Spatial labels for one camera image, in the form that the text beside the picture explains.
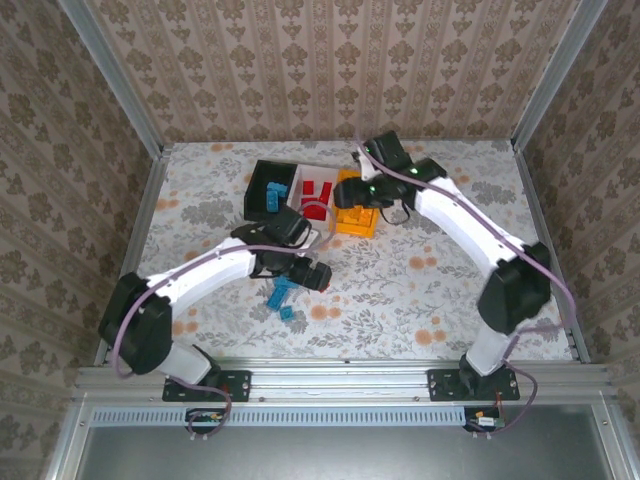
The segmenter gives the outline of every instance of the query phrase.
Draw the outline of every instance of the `patterned wallpaper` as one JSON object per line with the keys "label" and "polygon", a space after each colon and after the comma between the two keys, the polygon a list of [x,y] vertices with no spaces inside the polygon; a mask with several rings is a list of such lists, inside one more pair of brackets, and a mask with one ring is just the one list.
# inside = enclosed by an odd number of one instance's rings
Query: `patterned wallpaper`
{"label": "patterned wallpaper", "polygon": [[613,0],[525,150],[593,360],[640,446],[640,2]]}
{"label": "patterned wallpaper", "polygon": [[149,158],[55,2],[0,2],[0,478],[38,478]]}
{"label": "patterned wallpaper", "polygon": [[508,138],[578,0],[90,0],[165,142]]}

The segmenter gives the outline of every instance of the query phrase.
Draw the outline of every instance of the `blue toy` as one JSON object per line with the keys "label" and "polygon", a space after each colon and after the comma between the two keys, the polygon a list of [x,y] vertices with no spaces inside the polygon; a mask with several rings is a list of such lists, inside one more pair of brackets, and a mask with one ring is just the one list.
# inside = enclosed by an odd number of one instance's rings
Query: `blue toy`
{"label": "blue toy", "polygon": [[276,287],[276,289],[271,294],[271,298],[269,298],[269,301],[267,302],[267,308],[270,308],[275,312],[280,310],[280,307],[282,306],[282,303],[287,296],[287,292],[288,290],[284,287]]}
{"label": "blue toy", "polygon": [[280,309],[280,320],[283,322],[290,322],[293,320],[295,315],[293,314],[293,308],[291,307],[283,307]]}
{"label": "blue toy", "polygon": [[273,281],[273,284],[276,287],[284,287],[284,288],[298,288],[300,286],[297,283],[293,283],[291,280],[289,280],[285,276],[276,277],[276,279]]}
{"label": "blue toy", "polygon": [[278,196],[285,198],[287,196],[287,186],[281,183],[269,182],[267,184],[267,191],[273,190],[274,192],[278,192]]}
{"label": "blue toy", "polygon": [[275,190],[267,190],[267,212],[278,213],[278,210],[280,210],[278,192]]}

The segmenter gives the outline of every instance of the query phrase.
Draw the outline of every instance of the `table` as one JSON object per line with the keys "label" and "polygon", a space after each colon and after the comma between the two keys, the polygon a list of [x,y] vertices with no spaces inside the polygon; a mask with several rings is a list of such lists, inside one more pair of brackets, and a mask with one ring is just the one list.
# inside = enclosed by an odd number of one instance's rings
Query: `table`
{"label": "table", "polygon": [[[504,141],[405,141],[414,159],[434,158],[492,220],[528,243],[533,220],[511,145]],[[186,143],[169,158],[138,273],[159,273],[214,247],[246,222],[243,195],[258,159],[354,168],[353,144],[331,142]],[[398,221],[403,212],[391,212]],[[457,359],[480,326],[481,278],[437,226],[413,215],[380,220],[373,239],[338,235],[314,260],[333,270],[323,293],[297,289],[283,323],[266,308],[271,280],[244,279],[174,319],[176,339],[214,356],[264,358]],[[530,323],[558,323],[555,300]],[[563,331],[529,335],[514,359],[570,360]]]}

